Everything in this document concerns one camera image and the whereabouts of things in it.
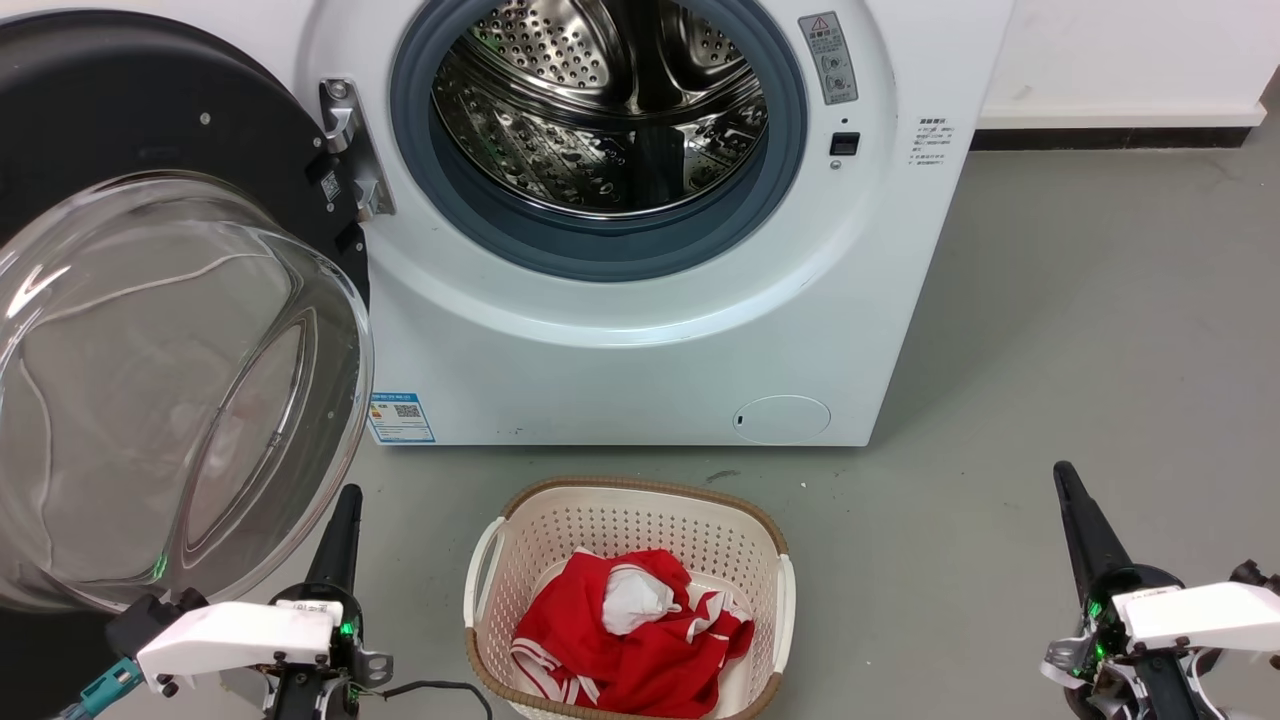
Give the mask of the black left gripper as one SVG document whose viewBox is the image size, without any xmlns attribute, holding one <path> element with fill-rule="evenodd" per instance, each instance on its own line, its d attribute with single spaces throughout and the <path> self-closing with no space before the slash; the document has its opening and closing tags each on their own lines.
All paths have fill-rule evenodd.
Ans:
<svg viewBox="0 0 1280 720">
<path fill-rule="evenodd" d="M 271 598 L 279 609 L 323 615 L 326 647 L 300 655 L 276 652 L 262 674 L 262 720 L 358 720 L 360 698 L 393 678 L 393 656 L 365 644 L 365 620 L 355 598 L 364 492 L 344 486 L 301 585 Z"/>
</svg>

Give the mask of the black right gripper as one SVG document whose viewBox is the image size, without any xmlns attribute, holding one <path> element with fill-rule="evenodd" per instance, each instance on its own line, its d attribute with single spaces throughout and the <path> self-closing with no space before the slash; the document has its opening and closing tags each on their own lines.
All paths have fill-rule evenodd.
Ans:
<svg viewBox="0 0 1280 720">
<path fill-rule="evenodd" d="M 1170 650 L 1130 647 L 1115 605 L 1126 592 L 1184 584 L 1167 571 L 1133 565 L 1071 462 L 1053 465 L 1053 486 L 1082 615 L 1073 637 L 1050 643 L 1041 670 L 1062 685 L 1076 720 L 1228 720 L 1193 676 L 1212 667 L 1220 651 L 1188 641 Z"/>
</svg>

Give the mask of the black round glass washer door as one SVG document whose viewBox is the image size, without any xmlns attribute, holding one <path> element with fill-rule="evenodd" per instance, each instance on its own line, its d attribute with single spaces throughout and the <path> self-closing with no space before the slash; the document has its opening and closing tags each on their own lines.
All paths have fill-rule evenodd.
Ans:
<svg viewBox="0 0 1280 720">
<path fill-rule="evenodd" d="M 0 9 L 0 605 L 305 580 L 375 369 L 319 83 L 174 12 Z"/>
</svg>

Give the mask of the white front-load washing machine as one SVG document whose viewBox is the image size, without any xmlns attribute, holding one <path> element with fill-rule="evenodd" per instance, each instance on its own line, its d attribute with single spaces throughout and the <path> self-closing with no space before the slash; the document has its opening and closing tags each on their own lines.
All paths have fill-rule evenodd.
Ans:
<svg viewBox="0 0 1280 720">
<path fill-rule="evenodd" d="M 733 415 L 801 395 L 872 437 L 1016 0 L 765 0 L 791 42 L 809 136 L 778 210 L 728 252 L 646 281 L 516 266 L 462 236 L 408 176 L 390 65 L 422 0 L 315 0 L 300 78 L 355 82 L 397 214 L 364 223 L 375 392 L 412 392 L 435 445 L 755 445 Z M 836 12 L 859 99 L 826 105 L 801 15 Z M 956 127 L 948 160 L 910 167 L 920 117 Z M 835 132 L 859 132 L 832 158 Z"/>
</svg>

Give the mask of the metal washer door hinge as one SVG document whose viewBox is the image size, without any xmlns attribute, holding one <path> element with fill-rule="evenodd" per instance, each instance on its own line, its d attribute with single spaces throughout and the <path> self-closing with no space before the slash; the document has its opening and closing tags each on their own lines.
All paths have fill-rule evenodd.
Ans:
<svg viewBox="0 0 1280 720">
<path fill-rule="evenodd" d="M 317 96 L 326 149 L 344 164 L 355 183 L 358 220 L 396 215 L 396 199 L 355 82 L 323 78 Z"/>
</svg>

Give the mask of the blue energy label sticker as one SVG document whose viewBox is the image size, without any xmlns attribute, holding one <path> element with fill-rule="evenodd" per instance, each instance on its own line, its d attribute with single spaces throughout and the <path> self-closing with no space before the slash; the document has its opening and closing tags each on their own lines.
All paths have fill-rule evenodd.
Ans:
<svg viewBox="0 0 1280 720">
<path fill-rule="evenodd" d="M 374 392 L 367 424 L 379 445 L 434 445 L 436 437 L 422 404 L 412 392 Z"/>
</svg>

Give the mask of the cream plastic laundry basket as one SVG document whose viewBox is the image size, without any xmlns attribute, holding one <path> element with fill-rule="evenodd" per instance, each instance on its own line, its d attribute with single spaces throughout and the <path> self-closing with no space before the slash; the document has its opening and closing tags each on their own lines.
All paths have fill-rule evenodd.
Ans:
<svg viewBox="0 0 1280 720">
<path fill-rule="evenodd" d="M 543 698 L 509 656 L 518 618 L 575 550 L 668 550 L 691 597 L 723 591 L 756 623 L 719 679 L 707 720 L 763 720 L 788 662 L 797 587 L 788 544 L 754 503 L 713 489 L 622 477 L 556 477 L 517 493 L 483 532 L 463 584 L 465 647 L 480 682 L 521 720 L 654 720 Z"/>
</svg>

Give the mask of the white crumpled cloth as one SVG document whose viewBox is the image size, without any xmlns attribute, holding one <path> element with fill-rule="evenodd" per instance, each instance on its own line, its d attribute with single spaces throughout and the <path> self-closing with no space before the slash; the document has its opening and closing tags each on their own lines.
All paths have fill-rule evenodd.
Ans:
<svg viewBox="0 0 1280 720">
<path fill-rule="evenodd" d="M 677 612 L 675 591 L 648 570 L 634 564 L 611 569 L 602 605 L 602 623 L 612 635 L 628 635 L 641 625 Z"/>
</svg>

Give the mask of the red garment with white stripes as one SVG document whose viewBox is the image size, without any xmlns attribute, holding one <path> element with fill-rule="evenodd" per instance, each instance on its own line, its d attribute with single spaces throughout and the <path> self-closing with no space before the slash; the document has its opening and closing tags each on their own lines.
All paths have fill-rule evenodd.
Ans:
<svg viewBox="0 0 1280 720">
<path fill-rule="evenodd" d="M 677 612 L 628 635 L 602 623 L 611 569 L 634 564 L 675 591 Z M 691 597 L 692 578 L 666 550 L 570 556 L 517 624 L 509 653 L 541 697 L 613 714 L 700 720 L 719 702 L 721 673 L 750 650 L 753 616 L 732 594 Z"/>
</svg>

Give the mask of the round white filter cover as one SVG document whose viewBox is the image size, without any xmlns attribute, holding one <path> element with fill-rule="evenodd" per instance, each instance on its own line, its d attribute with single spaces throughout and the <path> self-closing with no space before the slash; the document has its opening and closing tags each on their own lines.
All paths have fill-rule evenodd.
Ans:
<svg viewBox="0 0 1280 720">
<path fill-rule="evenodd" d="M 732 428 L 756 445 L 799 445 L 819 437 L 831 423 L 820 401 L 801 395 L 773 395 L 753 400 L 736 411 Z"/>
</svg>

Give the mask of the small printed text sticker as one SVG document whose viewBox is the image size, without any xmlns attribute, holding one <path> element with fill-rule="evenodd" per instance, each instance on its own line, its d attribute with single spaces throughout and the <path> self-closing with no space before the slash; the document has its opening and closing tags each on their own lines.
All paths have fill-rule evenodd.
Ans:
<svg viewBox="0 0 1280 720">
<path fill-rule="evenodd" d="M 955 136 L 956 127 L 946 118 L 918 118 L 913 129 L 908 164 L 910 167 L 943 165 L 950 158 Z"/>
</svg>

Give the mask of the perforated steel washer drum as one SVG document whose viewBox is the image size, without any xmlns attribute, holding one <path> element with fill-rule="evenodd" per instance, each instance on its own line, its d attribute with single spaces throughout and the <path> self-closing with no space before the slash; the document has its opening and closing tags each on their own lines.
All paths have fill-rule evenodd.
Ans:
<svg viewBox="0 0 1280 720">
<path fill-rule="evenodd" d="M 451 45 L 433 101 L 497 184 L 602 220 L 728 183 L 769 120 L 737 44 L 677 0 L 502 0 Z"/>
</svg>

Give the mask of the grey warning sticker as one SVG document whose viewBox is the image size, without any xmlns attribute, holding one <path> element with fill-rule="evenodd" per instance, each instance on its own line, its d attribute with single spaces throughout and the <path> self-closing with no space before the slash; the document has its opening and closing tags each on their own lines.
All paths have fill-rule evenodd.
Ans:
<svg viewBox="0 0 1280 720">
<path fill-rule="evenodd" d="M 856 74 L 837 13 L 801 15 L 797 26 L 810 50 L 826 105 L 855 102 L 859 99 Z"/>
</svg>

